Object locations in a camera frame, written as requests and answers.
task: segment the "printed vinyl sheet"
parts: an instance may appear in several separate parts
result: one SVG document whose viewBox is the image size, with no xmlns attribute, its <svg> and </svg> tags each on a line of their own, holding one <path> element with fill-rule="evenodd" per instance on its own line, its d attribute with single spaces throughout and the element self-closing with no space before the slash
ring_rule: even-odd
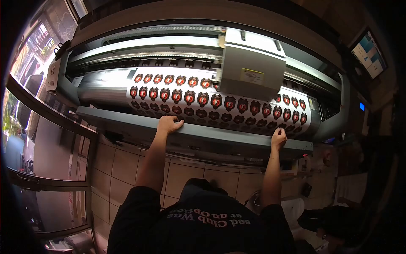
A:
<svg viewBox="0 0 406 254">
<path fill-rule="evenodd" d="M 208 70 L 139 67 L 127 88 L 128 104 L 139 115 L 175 115 L 186 123 L 272 136 L 284 128 L 288 138 L 305 132 L 311 122 L 307 95 L 290 81 L 270 102 L 216 91 Z"/>
</svg>

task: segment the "man's right hand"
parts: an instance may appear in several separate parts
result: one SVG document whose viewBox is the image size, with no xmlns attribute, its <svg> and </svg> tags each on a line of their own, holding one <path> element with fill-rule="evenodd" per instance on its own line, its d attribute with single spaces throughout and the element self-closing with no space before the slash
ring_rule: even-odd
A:
<svg viewBox="0 0 406 254">
<path fill-rule="evenodd" d="M 176 116 L 166 115 L 161 117 L 158 122 L 157 133 L 162 133 L 169 135 L 183 126 L 184 120 L 181 120 L 179 123 L 175 123 L 178 121 Z"/>
<path fill-rule="evenodd" d="M 271 150 L 281 150 L 281 148 L 285 145 L 286 140 L 287 138 L 285 130 L 282 128 L 276 128 L 271 139 Z"/>
</svg>

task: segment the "black t-shirt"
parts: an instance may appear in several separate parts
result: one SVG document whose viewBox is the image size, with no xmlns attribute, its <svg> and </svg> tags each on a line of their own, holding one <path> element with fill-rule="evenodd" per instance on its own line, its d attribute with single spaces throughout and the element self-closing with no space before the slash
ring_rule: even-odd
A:
<svg viewBox="0 0 406 254">
<path fill-rule="evenodd" d="M 282 207 L 260 216 L 229 197 L 189 198 L 160 212 L 160 196 L 134 187 L 111 227 L 108 253 L 295 253 Z"/>
</svg>

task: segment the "red and black sticker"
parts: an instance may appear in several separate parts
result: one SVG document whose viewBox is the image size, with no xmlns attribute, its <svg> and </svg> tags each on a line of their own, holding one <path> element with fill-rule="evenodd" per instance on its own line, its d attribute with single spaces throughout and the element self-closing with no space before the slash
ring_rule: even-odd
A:
<svg viewBox="0 0 406 254">
<path fill-rule="evenodd" d="M 245 121 L 245 124 L 246 124 L 246 125 L 253 125 L 253 124 L 255 124 L 256 122 L 257 122 L 257 120 L 256 120 L 255 118 L 249 117 L 249 118 Z"/>
<path fill-rule="evenodd" d="M 190 77 L 188 80 L 188 84 L 190 87 L 195 87 L 197 86 L 197 83 L 199 82 L 199 79 L 197 77 Z"/>
<path fill-rule="evenodd" d="M 153 83 L 157 85 L 159 82 L 162 81 L 163 77 L 164 75 L 162 74 L 155 75 L 155 77 L 153 78 Z"/>
<path fill-rule="evenodd" d="M 210 104 L 213 106 L 214 109 L 218 109 L 223 103 L 223 98 L 220 94 L 215 93 L 212 95 L 212 99 L 210 100 Z"/>
<path fill-rule="evenodd" d="M 264 127 L 264 126 L 266 125 L 266 123 L 267 123 L 266 120 L 261 119 L 261 120 L 259 120 L 259 121 L 257 122 L 257 127 L 258 127 L 258 128 Z"/>
<path fill-rule="evenodd" d="M 304 100 L 299 100 L 299 102 L 300 102 L 300 107 L 301 107 L 303 110 L 305 110 L 305 109 L 306 109 L 306 103 L 305 103 L 305 101 L 304 101 Z"/>
<path fill-rule="evenodd" d="M 260 110 L 261 110 L 261 104 L 256 100 L 251 101 L 251 106 L 250 106 L 251 114 L 256 115 L 259 113 Z"/>
<path fill-rule="evenodd" d="M 288 106 L 290 104 L 290 99 L 288 95 L 283 95 L 283 102 L 286 104 L 286 106 Z"/>
<path fill-rule="evenodd" d="M 179 75 L 177 78 L 176 78 L 176 85 L 177 86 L 181 86 L 181 85 L 183 85 L 184 83 L 186 82 L 186 76 L 181 76 L 181 75 Z"/>
<path fill-rule="evenodd" d="M 245 118 L 244 118 L 242 115 L 236 115 L 236 116 L 234 117 L 234 120 L 233 120 L 233 121 L 234 121 L 236 124 L 240 124 L 240 123 L 243 123 L 244 120 L 245 120 Z"/>
<path fill-rule="evenodd" d="M 183 113 L 185 113 L 187 116 L 192 116 L 194 115 L 194 110 L 192 108 L 184 108 Z"/>
<path fill-rule="evenodd" d="M 220 113 L 219 113 L 219 112 L 212 111 L 212 112 L 209 113 L 209 118 L 210 118 L 211 120 L 217 120 L 217 119 L 220 118 Z"/>
<path fill-rule="evenodd" d="M 228 123 L 223 123 L 223 122 L 221 122 L 221 123 L 219 123 L 218 124 L 221 128 L 227 128 L 228 127 Z"/>
<path fill-rule="evenodd" d="M 200 86 L 203 89 L 207 89 L 212 85 L 212 81 L 209 78 L 204 78 L 202 79 L 202 81 L 200 82 Z"/>
<path fill-rule="evenodd" d="M 166 100 L 169 99 L 170 93 L 171 93 L 171 91 L 169 90 L 169 88 L 162 88 L 161 92 L 159 94 L 159 97 L 161 98 L 161 100 L 163 102 L 166 102 Z"/>
<path fill-rule="evenodd" d="M 135 99 L 135 97 L 137 96 L 137 92 L 138 92 L 138 87 L 131 87 L 130 96 L 132 99 Z"/>
<path fill-rule="evenodd" d="M 147 84 L 149 81 L 152 80 L 152 74 L 147 74 L 144 77 L 144 84 Z"/>
<path fill-rule="evenodd" d="M 248 100 L 247 100 L 247 99 L 240 98 L 240 99 L 238 100 L 237 108 L 238 108 L 240 114 L 242 114 L 242 113 L 244 113 L 245 111 L 247 111 L 247 109 L 248 109 Z"/>
<path fill-rule="evenodd" d="M 144 76 L 143 74 L 138 74 L 137 76 L 135 76 L 134 82 L 135 83 L 140 82 L 142 80 L 143 76 Z"/>
<path fill-rule="evenodd" d="M 301 130 L 303 130 L 303 128 L 302 127 L 297 127 L 294 131 L 293 131 L 293 133 L 298 133 L 298 132 L 300 132 Z"/>
<path fill-rule="evenodd" d="M 192 103 L 194 103 L 195 97 L 196 97 L 196 94 L 194 93 L 194 91 L 187 90 L 185 92 L 185 97 L 183 99 L 185 100 L 186 104 L 188 106 L 190 106 L 190 105 L 192 105 Z"/>
<path fill-rule="evenodd" d="M 166 85 L 171 84 L 171 83 L 173 82 L 173 79 L 174 79 L 174 78 L 175 78 L 175 76 L 173 76 L 173 75 L 167 75 L 167 76 L 165 77 L 165 80 L 164 80 L 165 84 L 166 84 Z"/>
<path fill-rule="evenodd" d="M 268 123 L 268 126 L 266 126 L 266 128 L 275 129 L 277 125 L 278 125 L 277 122 L 270 122 L 270 123 Z"/>
<path fill-rule="evenodd" d="M 292 121 L 295 124 L 299 120 L 299 111 L 293 110 Z"/>
<path fill-rule="evenodd" d="M 275 101 L 276 101 L 277 103 L 280 103 L 280 102 L 281 102 L 281 95 L 280 95 L 280 94 L 278 94 L 278 96 L 276 97 Z"/>
<path fill-rule="evenodd" d="M 233 96 L 227 96 L 224 100 L 224 107 L 230 112 L 235 107 L 235 98 Z"/>
<path fill-rule="evenodd" d="M 225 122 L 231 121 L 233 119 L 233 116 L 231 114 L 224 113 L 221 115 L 221 119 Z"/>
<path fill-rule="evenodd" d="M 286 128 L 286 124 L 279 124 L 279 125 L 278 125 L 278 128 L 285 129 L 285 128 Z"/>
<path fill-rule="evenodd" d="M 192 124 L 192 123 L 194 123 L 194 122 L 195 122 L 195 119 L 194 119 L 194 118 L 192 118 L 192 117 L 188 117 L 188 116 L 187 116 L 187 117 L 185 118 L 185 122 L 187 122 L 187 123 L 191 123 L 191 124 Z"/>
<path fill-rule="evenodd" d="M 172 100 L 175 104 L 178 104 L 179 101 L 182 99 L 182 90 L 175 89 L 172 91 Z"/>
<path fill-rule="evenodd" d="M 197 96 L 197 103 L 199 103 L 200 107 L 204 107 L 209 102 L 209 94 L 200 92 Z"/>
<path fill-rule="evenodd" d="M 298 99 L 296 99 L 295 97 L 292 97 L 292 104 L 295 107 L 295 109 L 297 109 L 299 106 Z"/>
<path fill-rule="evenodd" d="M 145 97 L 147 96 L 147 92 L 148 92 L 148 88 L 147 87 L 141 87 L 140 88 L 140 92 L 139 92 L 139 96 L 141 97 L 142 100 L 145 99 Z"/>
<path fill-rule="evenodd" d="M 165 113 L 169 113 L 171 111 L 171 109 L 169 108 L 168 105 L 161 105 L 161 110 Z"/>
<path fill-rule="evenodd" d="M 159 106 L 156 103 L 150 103 L 149 106 L 151 107 L 152 110 L 154 111 L 159 111 Z"/>
<path fill-rule="evenodd" d="M 149 97 L 151 98 L 152 101 L 154 101 L 157 96 L 158 96 L 158 88 L 157 87 L 151 87 L 149 89 Z"/>
<path fill-rule="evenodd" d="M 290 109 L 284 109 L 283 110 L 283 120 L 285 121 L 285 122 L 287 122 L 289 119 L 290 119 L 290 116 L 291 116 L 291 111 L 290 111 Z"/>
<path fill-rule="evenodd" d="M 293 131 L 295 129 L 295 126 L 294 125 L 289 125 L 289 127 L 287 127 L 286 129 L 285 129 L 285 131 L 286 132 L 289 132 L 289 131 Z"/>
<path fill-rule="evenodd" d="M 272 114 L 273 114 L 275 120 L 277 120 L 278 118 L 280 118 L 281 115 L 282 115 L 282 109 L 281 109 L 281 107 L 275 106 L 275 107 L 274 107 L 274 112 L 273 112 Z"/>
<path fill-rule="evenodd" d="M 182 114 L 182 109 L 179 106 L 172 106 L 172 112 L 177 115 L 180 115 Z"/>
<path fill-rule="evenodd" d="M 262 105 L 262 115 L 267 118 L 271 114 L 272 107 L 269 103 L 264 103 Z"/>
<path fill-rule="evenodd" d="M 155 112 L 155 115 L 157 118 L 161 118 L 164 116 L 162 113 L 159 113 L 159 112 Z"/>
<path fill-rule="evenodd" d="M 135 100 L 131 102 L 131 105 L 132 105 L 134 108 L 136 108 L 136 109 L 139 109 L 139 108 L 140 108 L 140 105 L 139 105 L 138 102 L 136 102 Z"/>
<path fill-rule="evenodd" d="M 196 110 L 196 115 L 200 118 L 205 118 L 207 116 L 207 112 L 204 109 Z"/>
<path fill-rule="evenodd" d="M 198 118 L 196 121 L 197 121 L 199 124 L 206 124 L 206 120 L 204 120 L 204 119 Z"/>
<path fill-rule="evenodd" d="M 307 122 L 307 115 L 306 115 L 306 113 L 302 113 L 301 115 L 300 115 L 300 125 L 303 125 L 303 124 L 305 124 Z"/>
<path fill-rule="evenodd" d="M 148 103 L 146 103 L 146 102 L 141 102 L 140 105 L 141 105 L 141 108 L 143 108 L 143 109 L 145 109 L 145 110 L 149 110 Z"/>
</svg>

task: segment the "monitor screen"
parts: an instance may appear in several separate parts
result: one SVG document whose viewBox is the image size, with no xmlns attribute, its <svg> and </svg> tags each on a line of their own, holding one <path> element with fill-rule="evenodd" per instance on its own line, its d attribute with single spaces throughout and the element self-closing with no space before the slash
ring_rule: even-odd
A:
<svg viewBox="0 0 406 254">
<path fill-rule="evenodd" d="M 352 49 L 352 53 L 367 69 L 372 79 L 387 67 L 383 55 L 369 30 L 366 31 L 358 44 Z"/>
</svg>

